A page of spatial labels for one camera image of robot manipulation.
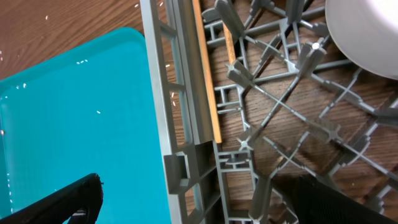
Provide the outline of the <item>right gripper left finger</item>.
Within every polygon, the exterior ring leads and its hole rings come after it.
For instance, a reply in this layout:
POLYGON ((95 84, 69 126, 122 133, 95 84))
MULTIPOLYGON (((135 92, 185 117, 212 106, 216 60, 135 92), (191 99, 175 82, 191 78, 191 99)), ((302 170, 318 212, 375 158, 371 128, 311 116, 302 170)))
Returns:
POLYGON ((95 224, 102 204, 103 183, 92 173, 1 219, 1 224, 95 224))

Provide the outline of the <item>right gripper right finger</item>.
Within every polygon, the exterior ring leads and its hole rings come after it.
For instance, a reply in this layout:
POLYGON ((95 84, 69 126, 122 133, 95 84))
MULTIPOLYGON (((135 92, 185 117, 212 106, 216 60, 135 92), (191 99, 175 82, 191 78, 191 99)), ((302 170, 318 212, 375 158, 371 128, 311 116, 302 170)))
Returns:
POLYGON ((277 178, 300 224, 396 224, 309 175, 277 178))

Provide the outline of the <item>wooden chopstick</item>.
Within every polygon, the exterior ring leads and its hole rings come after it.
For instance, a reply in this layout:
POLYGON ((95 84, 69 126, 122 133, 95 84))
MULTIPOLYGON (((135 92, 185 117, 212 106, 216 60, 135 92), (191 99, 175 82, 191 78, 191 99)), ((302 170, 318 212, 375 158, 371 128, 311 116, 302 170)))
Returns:
POLYGON ((229 31, 229 29, 227 28, 226 24, 223 24, 223 30, 224 30, 226 49, 228 53, 228 60, 230 64, 233 64, 234 61, 236 60, 233 36, 229 31))
POLYGON ((206 94, 208 98, 208 105, 210 109, 211 123, 213 128, 214 139, 217 144, 222 143, 220 122, 218 119, 217 104, 215 99, 215 92, 213 86, 213 79, 211 75, 210 61, 208 58, 208 49, 205 38, 205 30, 203 19, 201 17, 201 7, 199 0, 192 0, 193 12, 195 16, 195 24, 197 27, 198 43, 200 47, 201 63, 203 67, 203 74, 205 79, 206 94))

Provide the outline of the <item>white saucer bowl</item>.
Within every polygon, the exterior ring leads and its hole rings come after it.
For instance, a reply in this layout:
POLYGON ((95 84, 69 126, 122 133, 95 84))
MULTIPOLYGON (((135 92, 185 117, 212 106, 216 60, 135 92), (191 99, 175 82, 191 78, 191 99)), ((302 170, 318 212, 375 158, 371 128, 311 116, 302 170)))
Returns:
POLYGON ((397 0, 326 0, 336 46, 361 68, 397 79, 397 0))

